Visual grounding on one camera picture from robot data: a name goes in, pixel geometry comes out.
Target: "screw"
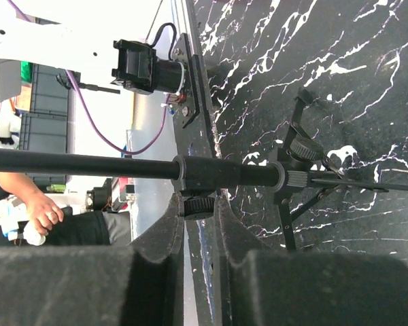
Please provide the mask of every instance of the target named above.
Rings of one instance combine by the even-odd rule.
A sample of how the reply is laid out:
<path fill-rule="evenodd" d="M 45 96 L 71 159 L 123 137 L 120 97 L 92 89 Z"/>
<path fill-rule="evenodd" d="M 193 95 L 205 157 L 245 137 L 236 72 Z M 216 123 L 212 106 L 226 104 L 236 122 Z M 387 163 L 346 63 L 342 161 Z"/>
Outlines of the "screw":
<path fill-rule="evenodd" d="M 188 114 L 189 114 L 189 108 L 188 108 L 188 107 L 184 107 L 184 108 L 182 109 L 182 113 L 183 113 L 183 116 L 184 116 L 184 117 L 187 117 Z"/>

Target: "purple cable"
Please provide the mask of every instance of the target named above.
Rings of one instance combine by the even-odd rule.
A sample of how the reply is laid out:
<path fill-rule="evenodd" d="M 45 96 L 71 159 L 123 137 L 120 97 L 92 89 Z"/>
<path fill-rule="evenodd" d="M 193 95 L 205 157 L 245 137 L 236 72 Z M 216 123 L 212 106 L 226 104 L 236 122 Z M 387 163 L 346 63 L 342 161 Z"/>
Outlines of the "purple cable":
<path fill-rule="evenodd" d="M 27 15 L 21 11 L 21 9 L 12 1 L 12 0 L 6 0 L 14 9 L 16 12 L 18 12 L 20 14 L 20 16 L 22 16 L 26 21 L 30 22 L 29 17 L 27 17 Z M 103 139 L 103 141 L 108 144 L 110 147 L 114 148 L 115 150 L 119 151 L 120 153 L 123 153 L 125 155 L 139 155 L 142 154 L 144 151 L 146 151 L 147 149 L 149 149 L 152 144 L 154 144 L 156 142 L 156 140 L 158 139 L 158 137 L 160 136 L 160 134 L 163 131 L 163 127 L 165 126 L 165 120 L 166 120 L 166 108 L 163 108 L 163 119 L 162 119 L 162 124 L 160 125 L 160 129 L 158 130 L 156 136 L 146 145 L 144 146 L 142 149 L 140 149 L 139 151 L 126 151 L 123 150 L 122 148 L 119 148 L 118 146 L 116 146 L 115 144 L 113 144 L 109 139 L 107 139 L 106 137 L 104 137 L 104 135 L 100 132 L 100 130 L 98 130 L 97 126 L 95 126 L 94 120 L 92 119 L 92 117 L 90 116 L 88 107 L 86 106 L 86 102 L 83 99 L 83 95 L 82 92 L 80 91 L 80 88 L 77 84 L 77 81 L 75 80 L 75 77 L 72 73 L 72 71 L 69 70 L 65 70 L 65 72 L 67 73 L 67 76 L 69 78 L 69 81 L 71 82 L 71 85 L 73 86 L 73 89 L 77 92 L 77 96 L 80 100 L 80 102 L 82 103 L 83 109 L 86 112 L 86 116 L 89 119 L 89 122 L 92 126 L 92 128 L 94 129 L 94 131 L 96 132 L 96 134 Z"/>

